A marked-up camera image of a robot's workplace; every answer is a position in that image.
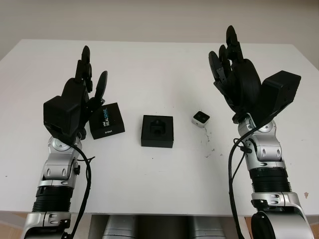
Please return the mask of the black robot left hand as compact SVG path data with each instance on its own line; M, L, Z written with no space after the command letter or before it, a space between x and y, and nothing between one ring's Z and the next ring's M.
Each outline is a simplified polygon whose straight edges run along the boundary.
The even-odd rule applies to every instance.
M62 92L62 97L79 105L80 115L77 117L77 121L71 122L71 125L76 127L75 135L81 140L86 138L85 124L105 102L103 95L107 85L107 77L108 72L103 71L99 77L95 95L90 98L89 93L93 91L92 66L90 49L87 45L84 46L81 59L77 62L75 77L67 81Z

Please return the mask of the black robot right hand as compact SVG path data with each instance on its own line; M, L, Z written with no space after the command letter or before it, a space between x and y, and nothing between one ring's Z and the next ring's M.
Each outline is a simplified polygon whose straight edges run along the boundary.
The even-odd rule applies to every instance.
M221 45L218 53L209 52L208 60L214 85L235 113L232 120L238 124L256 104L261 81L253 63L243 57L232 25L226 30L226 45Z

